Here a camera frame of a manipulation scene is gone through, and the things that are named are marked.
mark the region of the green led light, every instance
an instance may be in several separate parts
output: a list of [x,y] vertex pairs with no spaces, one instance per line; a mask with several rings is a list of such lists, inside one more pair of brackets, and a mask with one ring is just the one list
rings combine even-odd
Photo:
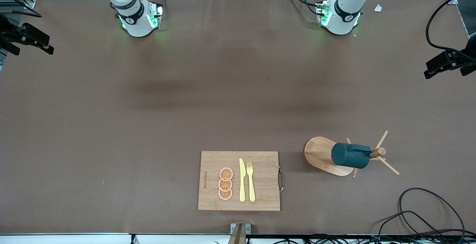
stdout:
[[359,13],[359,14],[357,14],[356,21],[354,22],[354,26],[356,26],[356,25],[357,25],[357,22],[358,22],[358,18],[359,18],[359,17],[360,17],[360,13]]
[[126,25],[125,25],[124,22],[122,21],[121,16],[119,16],[119,20],[120,20],[120,22],[122,23],[122,28],[126,29]]
[[326,15],[324,15],[324,16],[322,17],[321,24],[322,24],[323,26],[328,25],[331,16],[332,16],[332,12],[329,10],[329,11],[326,13]]
[[147,19],[149,20],[149,23],[150,23],[150,26],[152,28],[156,28],[157,27],[157,18],[155,18],[154,16],[149,16],[147,15]]

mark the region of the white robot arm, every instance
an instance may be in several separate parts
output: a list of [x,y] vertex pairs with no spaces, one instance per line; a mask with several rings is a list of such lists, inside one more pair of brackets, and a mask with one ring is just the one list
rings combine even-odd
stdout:
[[318,7],[318,22],[336,35],[349,33],[360,17],[360,10],[366,0],[326,0]]
[[160,27],[163,9],[148,0],[110,0],[122,22],[122,27],[134,37],[147,36]]

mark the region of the cutting board handle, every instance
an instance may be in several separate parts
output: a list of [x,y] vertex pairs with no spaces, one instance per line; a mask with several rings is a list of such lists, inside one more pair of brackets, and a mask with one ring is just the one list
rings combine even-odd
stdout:
[[279,185],[279,176],[281,176],[281,188],[279,188],[279,193],[281,193],[284,189],[284,172],[283,172],[283,170],[281,170],[281,166],[278,166],[277,170],[278,170],[278,173],[277,173],[277,175],[278,175],[277,184],[278,185]]

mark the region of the metal handle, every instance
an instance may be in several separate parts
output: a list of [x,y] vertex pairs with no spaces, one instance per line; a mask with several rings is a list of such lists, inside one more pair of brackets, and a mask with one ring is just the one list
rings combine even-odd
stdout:
[[281,193],[281,192],[283,191],[283,189],[284,189],[284,173],[283,173],[283,170],[281,170],[281,167],[280,167],[280,166],[278,166],[277,169],[278,169],[278,173],[277,173],[277,174],[278,174],[278,177],[279,177],[279,174],[281,173],[281,188],[280,188],[280,190],[279,190],[279,193]]

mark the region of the wooden cutting board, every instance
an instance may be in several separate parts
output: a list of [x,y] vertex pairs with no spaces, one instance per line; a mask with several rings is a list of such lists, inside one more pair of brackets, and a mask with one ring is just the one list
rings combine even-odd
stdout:
[[[253,163],[253,183],[256,201],[250,201],[248,175],[245,176],[245,202],[239,200],[239,159]],[[218,196],[219,172],[228,167],[233,170],[232,191],[229,200]],[[218,211],[279,211],[279,161],[275,151],[202,151],[200,163],[199,210]]]

